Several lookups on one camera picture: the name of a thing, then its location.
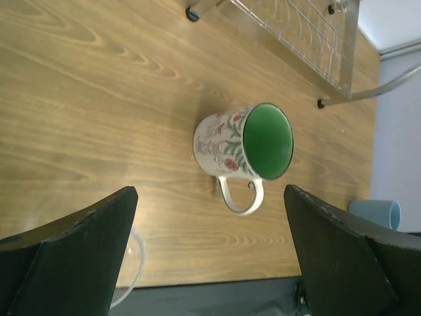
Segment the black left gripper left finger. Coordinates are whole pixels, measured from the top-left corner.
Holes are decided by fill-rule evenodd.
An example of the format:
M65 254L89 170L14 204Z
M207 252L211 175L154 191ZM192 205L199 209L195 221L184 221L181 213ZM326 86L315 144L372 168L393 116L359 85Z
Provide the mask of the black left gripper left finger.
M1 239L1 314L108 315L137 201L127 186Z

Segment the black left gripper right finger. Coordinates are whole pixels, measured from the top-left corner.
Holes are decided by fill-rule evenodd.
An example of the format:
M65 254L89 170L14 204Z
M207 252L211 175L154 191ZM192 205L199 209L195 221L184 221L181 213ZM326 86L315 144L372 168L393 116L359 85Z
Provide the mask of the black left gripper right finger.
M292 184L284 203L312 315L420 314L420 233L374 224Z

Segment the clear plastic cup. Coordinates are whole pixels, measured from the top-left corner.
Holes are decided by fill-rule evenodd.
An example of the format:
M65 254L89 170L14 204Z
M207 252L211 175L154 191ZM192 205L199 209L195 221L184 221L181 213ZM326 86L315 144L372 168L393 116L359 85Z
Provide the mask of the clear plastic cup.
M111 309L116 307L131 293L136 287L143 272L145 263L145 248L139 232L132 228L124 257L120 267L116 288L111 302Z

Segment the floral mug green inside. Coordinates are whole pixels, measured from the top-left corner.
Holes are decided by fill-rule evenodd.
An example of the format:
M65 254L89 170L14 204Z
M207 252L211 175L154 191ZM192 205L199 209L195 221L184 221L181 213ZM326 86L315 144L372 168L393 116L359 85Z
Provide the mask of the floral mug green inside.
M204 118L193 135L197 164L215 177L227 207L242 216L254 213L264 199L265 181L279 179L293 159L294 136L285 113L272 103L260 103ZM255 191L245 209L233 201L231 178L248 181Z

